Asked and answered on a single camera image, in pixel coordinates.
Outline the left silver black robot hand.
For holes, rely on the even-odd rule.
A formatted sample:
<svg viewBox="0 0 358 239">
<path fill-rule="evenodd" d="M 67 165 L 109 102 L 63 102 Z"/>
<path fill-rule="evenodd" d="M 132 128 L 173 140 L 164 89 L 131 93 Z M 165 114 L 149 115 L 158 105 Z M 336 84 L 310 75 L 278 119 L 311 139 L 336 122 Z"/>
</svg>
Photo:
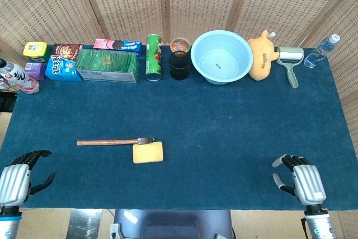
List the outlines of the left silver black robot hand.
<svg viewBox="0 0 358 239">
<path fill-rule="evenodd" d="M 51 173 L 41 184 L 32 186 L 32 169 L 40 157 L 48 157 L 50 151 L 40 150 L 25 153 L 17 157 L 1 173 L 1 217 L 19 217 L 19 210 L 30 196 L 48 188 L 56 173 Z"/>
</svg>

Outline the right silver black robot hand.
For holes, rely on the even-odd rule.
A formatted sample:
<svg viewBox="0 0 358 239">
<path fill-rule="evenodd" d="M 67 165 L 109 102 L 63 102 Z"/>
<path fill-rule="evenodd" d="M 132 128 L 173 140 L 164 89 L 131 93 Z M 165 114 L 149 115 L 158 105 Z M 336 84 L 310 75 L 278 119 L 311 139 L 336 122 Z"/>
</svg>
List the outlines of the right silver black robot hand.
<svg viewBox="0 0 358 239">
<path fill-rule="evenodd" d="M 277 174 L 272 174 L 277 187 L 296 196 L 305 206 L 321 205 L 327 198 L 319 171 L 305 157 L 285 154 L 273 163 L 273 167 L 285 165 L 291 172 L 294 187 L 284 184 Z"/>
</svg>

